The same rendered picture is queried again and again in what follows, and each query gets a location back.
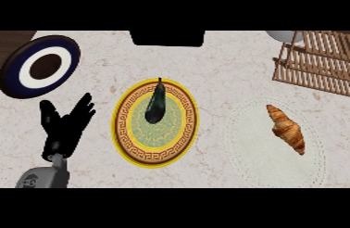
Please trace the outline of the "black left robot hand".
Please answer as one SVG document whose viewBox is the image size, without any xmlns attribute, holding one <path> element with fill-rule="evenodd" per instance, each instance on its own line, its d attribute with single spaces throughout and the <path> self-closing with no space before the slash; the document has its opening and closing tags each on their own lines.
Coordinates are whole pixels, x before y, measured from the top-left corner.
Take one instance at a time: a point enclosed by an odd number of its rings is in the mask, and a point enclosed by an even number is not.
<svg viewBox="0 0 350 228">
<path fill-rule="evenodd" d="M 42 126 L 46 131 L 46 145 L 43 159 L 52 161 L 54 156 L 61 154 L 70 158 L 80 143 L 83 130 L 94 118 L 92 94 L 86 93 L 71 112 L 64 116 L 49 100 L 40 102 Z"/>
</svg>

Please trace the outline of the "round yellow patterned placemat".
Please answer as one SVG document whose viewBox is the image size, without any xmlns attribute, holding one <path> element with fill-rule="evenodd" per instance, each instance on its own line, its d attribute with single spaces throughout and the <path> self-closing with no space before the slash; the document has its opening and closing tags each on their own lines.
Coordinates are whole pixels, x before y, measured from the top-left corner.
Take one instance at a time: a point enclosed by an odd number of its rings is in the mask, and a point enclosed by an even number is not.
<svg viewBox="0 0 350 228">
<path fill-rule="evenodd" d="M 200 115 L 187 87 L 151 78 L 122 95 L 111 119 L 111 135 L 125 159 L 142 168 L 175 163 L 197 136 Z"/>
</svg>

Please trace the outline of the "dark green bell pepper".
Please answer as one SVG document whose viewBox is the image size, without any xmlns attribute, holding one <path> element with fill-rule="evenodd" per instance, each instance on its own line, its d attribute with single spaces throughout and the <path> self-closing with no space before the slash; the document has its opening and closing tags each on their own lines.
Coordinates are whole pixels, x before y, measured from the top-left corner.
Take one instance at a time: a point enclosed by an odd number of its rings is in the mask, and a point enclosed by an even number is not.
<svg viewBox="0 0 350 228">
<path fill-rule="evenodd" d="M 166 114 L 166 86 L 157 83 L 157 88 L 145 111 L 145 119 L 151 124 L 157 124 Z"/>
</svg>

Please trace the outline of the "round white placemat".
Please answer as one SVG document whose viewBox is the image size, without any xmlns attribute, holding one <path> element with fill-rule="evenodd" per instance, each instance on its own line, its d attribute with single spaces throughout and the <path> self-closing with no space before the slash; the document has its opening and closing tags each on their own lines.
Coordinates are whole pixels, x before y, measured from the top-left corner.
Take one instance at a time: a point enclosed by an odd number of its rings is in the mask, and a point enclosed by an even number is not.
<svg viewBox="0 0 350 228">
<path fill-rule="evenodd" d="M 274 134 L 268 105 L 302 126 L 305 154 Z M 323 139 L 303 113 L 284 101 L 258 97 L 231 110 L 225 129 L 231 165 L 247 187 L 321 187 L 325 179 Z"/>
</svg>

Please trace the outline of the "wooden tiered shelf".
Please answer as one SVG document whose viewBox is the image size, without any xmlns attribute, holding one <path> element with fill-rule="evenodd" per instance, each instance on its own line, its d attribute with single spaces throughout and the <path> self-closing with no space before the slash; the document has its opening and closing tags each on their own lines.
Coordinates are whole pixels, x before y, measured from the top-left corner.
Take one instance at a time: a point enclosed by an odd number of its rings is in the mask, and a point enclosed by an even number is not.
<svg viewBox="0 0 350 228">
<path fill-rule="evenodd" d="M 296 31 L 272 80 L 350 96 L 350 31 Z"/>
</svg>

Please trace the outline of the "navy and white round plate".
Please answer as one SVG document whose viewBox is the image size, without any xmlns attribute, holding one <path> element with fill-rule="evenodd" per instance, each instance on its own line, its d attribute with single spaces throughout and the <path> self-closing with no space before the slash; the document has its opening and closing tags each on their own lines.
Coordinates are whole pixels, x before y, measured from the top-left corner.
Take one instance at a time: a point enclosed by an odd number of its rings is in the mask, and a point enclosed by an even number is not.
<svg viewBox="0 0 350 228">
<path fill-rule="evenodd" d="M 49 35 L 24 44 L 11 54 L 0 69 L 0 89 L 20 99 L 45 95 L 70 78 L 82 57 L 77 42 Z"/>
</svg>

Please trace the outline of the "dark brown wooden object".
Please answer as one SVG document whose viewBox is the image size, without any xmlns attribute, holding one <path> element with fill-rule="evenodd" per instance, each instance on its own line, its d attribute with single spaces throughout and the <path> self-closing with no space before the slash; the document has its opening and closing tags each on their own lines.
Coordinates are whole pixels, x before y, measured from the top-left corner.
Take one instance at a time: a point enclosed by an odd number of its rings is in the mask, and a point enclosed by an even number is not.
<svg viewBox="0 0 350 228">
<path fill-rule="evenodd" d="M 0 67 L 11 53 L 32 40 L 36 31 L 0 31 Z"/>
</svg>

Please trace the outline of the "black appliance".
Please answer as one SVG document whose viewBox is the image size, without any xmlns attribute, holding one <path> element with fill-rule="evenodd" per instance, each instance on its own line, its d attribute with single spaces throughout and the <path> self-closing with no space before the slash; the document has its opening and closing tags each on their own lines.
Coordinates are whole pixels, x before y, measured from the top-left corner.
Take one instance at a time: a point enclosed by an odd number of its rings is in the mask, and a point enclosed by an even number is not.
<svg viewBox="0 0 350 228">
<path fill-rule="evenodd" d="M 136 45 L 200 47 L 204 44 L 204 31 L 131 31 Z"/>
</svg>

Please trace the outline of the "brown croissant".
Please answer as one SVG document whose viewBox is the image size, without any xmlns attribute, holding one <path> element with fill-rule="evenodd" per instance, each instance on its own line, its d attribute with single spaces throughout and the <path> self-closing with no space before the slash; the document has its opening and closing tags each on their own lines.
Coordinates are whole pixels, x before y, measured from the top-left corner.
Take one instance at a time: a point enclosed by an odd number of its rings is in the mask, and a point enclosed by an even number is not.
<svg viewBox="0 0 350 228">
<path fill-rule="evenodd" d="M 272 132 L 293 147 L 296 152 L 305 154 L 305 136 L 300 124 L 287 116 L 284 111 L 268 105 L 268 115 L 274 121 Z"/>
</svg>

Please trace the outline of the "grey round object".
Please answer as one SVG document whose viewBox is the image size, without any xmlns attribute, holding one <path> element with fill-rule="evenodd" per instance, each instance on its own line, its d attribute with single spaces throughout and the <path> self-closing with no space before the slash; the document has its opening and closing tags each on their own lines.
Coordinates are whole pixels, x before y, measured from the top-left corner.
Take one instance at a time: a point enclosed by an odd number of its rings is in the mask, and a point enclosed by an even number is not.
<svg viewBox="0 0 350 228">
<path fill-rule="evenodd" d="M 294 31 L 268 31 L 268 35 L 283 43 L 299 43 L 305 39 L 303 35 Z"/>
</svg>

